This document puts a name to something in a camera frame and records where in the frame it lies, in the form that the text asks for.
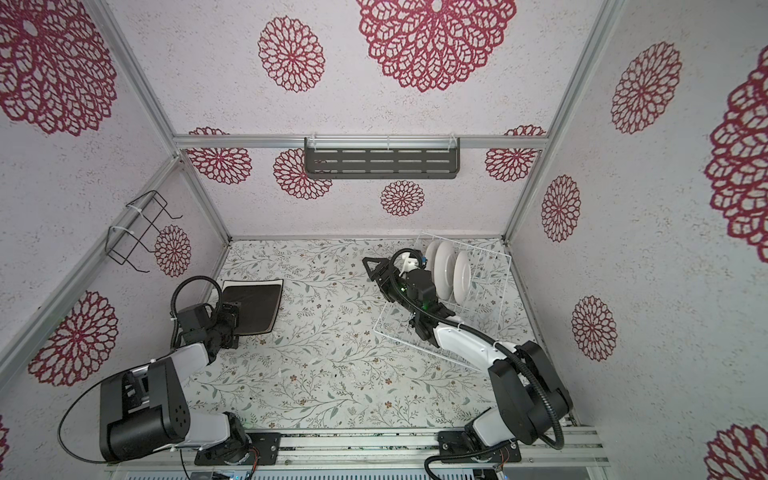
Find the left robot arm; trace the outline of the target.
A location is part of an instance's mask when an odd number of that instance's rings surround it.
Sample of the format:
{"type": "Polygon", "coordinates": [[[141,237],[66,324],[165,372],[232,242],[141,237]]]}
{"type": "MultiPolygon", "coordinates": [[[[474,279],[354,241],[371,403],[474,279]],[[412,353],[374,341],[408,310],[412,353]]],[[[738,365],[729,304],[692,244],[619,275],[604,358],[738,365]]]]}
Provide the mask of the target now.
{"type": "Polygon", "coordinates": [[[252,440],[237,415],[192,409],[182,381],[238,347],[240,304],[198,303],[178,312],[168,355],[107,378],[100,386],[99,448],[104,460],[136,460],[165,447],[197,451],[198,465],[239,464],[252,440]]]}

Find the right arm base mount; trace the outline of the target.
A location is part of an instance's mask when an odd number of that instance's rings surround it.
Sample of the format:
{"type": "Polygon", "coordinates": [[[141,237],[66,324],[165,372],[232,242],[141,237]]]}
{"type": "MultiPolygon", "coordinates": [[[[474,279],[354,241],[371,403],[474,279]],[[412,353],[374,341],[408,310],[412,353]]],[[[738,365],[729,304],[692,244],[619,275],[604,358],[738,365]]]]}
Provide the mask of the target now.
{"type": "Polygon", "coordinates": [[[443,463],[519,463],[522,455],[516,440],[485,445],[468,431],[443,430],[437,434],[443,463]]]}

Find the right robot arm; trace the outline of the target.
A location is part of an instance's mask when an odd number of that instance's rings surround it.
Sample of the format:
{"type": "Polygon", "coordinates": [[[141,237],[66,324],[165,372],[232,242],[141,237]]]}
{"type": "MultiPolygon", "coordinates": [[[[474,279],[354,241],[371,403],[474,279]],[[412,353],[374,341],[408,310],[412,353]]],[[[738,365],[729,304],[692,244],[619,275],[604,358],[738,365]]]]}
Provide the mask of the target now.
{"type": "Polygon", "coordinates": [[[471,448],[514,441],[564,448],[561,420],[571,412],[573,401],[539,344],[502,342],[465,323],[438,299],[418,250],[401,249],[390,258],[365,257],[362,262],[385,299],[410,313],[409,325],[421,340],[488,374],[495,405],[465,427],[471,448]]]}

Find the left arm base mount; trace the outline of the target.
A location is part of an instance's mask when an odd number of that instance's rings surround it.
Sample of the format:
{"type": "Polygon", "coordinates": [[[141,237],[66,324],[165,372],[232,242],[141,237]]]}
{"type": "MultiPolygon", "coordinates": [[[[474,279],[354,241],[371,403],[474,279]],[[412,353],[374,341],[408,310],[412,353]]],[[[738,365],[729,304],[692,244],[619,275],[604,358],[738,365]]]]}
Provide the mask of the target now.
{"type": "Polygon", "coordinates": [[[246,433],[213,447],[198,451],[194,465],[207,466],[271,466],[277,461],[280,433],[246,433]]]}

